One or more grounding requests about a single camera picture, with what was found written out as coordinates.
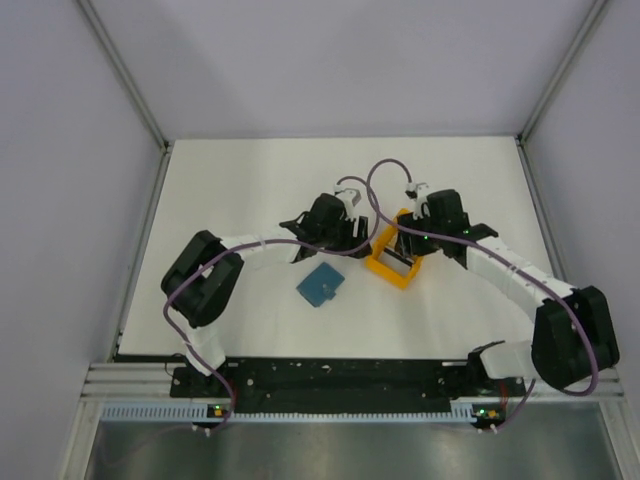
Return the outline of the blue leather card holder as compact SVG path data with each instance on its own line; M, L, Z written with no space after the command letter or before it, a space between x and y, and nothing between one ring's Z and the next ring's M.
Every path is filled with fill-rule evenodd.
M345 277L326 262L321 263L296 287L297 292L312 307L319 308L332 300Z

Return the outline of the orange plastic card stand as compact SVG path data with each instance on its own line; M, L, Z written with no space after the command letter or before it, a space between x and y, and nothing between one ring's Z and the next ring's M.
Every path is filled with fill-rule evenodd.
M365 266L395 288L406 290L418 275L422 258L406 256L395 250L398 233L396 227L387 225L374 241Z

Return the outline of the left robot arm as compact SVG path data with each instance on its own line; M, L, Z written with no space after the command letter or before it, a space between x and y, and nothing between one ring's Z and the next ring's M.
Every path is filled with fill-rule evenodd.
M186 346L187 361L195 368L192 384L203 395L216 396L226 387L217 322L240 274L296 264L321 251L355 259L370 255L368 218L355 214L360 200L359 190L339 187L264 235L218 237L202 230L192 237L161 280L161 290L167 297L163 311L173 309L187 322L185 327L173 320L169 324Z

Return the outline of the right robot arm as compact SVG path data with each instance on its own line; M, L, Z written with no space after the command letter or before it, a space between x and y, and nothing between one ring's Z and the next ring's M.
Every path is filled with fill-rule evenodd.
M570 385L619 362L601 290L578 288L545 273L509 248L494 229L472 224L454 189L435 191L425 183L410 183L406 194L415 207L396 219L396 252L405 257L442 252L493 285L533 324L529 340L498 340L469 354L466 380L474 393L490 395L510 377L539 379L567 392Z

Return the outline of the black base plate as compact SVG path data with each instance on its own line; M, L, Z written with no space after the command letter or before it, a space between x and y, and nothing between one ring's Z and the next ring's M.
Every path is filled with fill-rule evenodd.
M243 414L435 413L462 397L515 398L515 379L490 380L464 361L229 357L218 373Z

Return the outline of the aluminium frame rail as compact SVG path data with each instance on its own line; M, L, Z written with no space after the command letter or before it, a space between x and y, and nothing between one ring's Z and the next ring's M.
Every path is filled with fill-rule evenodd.
M241 398L258 390L309 393L414 392L428 399L497 397L514 399L521 379L472 383L461 362L409 360L236 359L222 376ZM224 387L214 377L194 373L174 360L163 363L109 363L89 368L81 390L86 399L214 398Z

